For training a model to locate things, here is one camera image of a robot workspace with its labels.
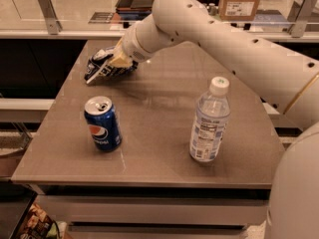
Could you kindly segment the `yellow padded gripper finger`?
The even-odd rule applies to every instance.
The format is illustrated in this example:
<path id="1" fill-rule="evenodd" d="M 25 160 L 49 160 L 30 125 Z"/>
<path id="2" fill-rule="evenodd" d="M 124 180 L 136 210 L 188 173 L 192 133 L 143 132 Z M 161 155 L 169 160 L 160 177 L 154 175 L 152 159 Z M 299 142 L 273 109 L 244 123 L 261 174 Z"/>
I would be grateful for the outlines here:
<path id="1" fill-rule="evenodd" d="M 109 59 L 109 64 L 116 68 L 128 68 L 133 64 L 133 60 L 124 52 L 114 52 Z"/>

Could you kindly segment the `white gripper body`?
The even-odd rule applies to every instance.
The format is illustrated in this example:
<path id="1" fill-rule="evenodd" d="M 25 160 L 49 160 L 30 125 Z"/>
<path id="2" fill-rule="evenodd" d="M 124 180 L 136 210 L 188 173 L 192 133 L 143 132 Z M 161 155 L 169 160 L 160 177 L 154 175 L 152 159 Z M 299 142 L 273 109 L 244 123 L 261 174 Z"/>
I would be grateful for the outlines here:
<path id="1" fill-rule="evenodd" d="M 145 50 L 137 37 L 137 27 L 131 26 L 122 38 L 122 50 L 133 61 L 138 63 L 150 59 L 154 54 Z"/>

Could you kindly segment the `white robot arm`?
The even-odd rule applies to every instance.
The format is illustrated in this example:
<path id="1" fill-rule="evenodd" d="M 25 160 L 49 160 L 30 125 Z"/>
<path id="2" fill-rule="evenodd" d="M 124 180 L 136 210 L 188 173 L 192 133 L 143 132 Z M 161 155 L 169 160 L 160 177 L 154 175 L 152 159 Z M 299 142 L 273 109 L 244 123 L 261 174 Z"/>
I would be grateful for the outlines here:
<path id="1" fill-rule="evenodd" d="M 277 166 L 265 239 L 319 239 L 319 65 L 208 15 L 195 0 L 155 0 L 152 13 L 130 27 L 111 64 L 128 67 L 191 41 L 278 106 L 302 133 Z"/>

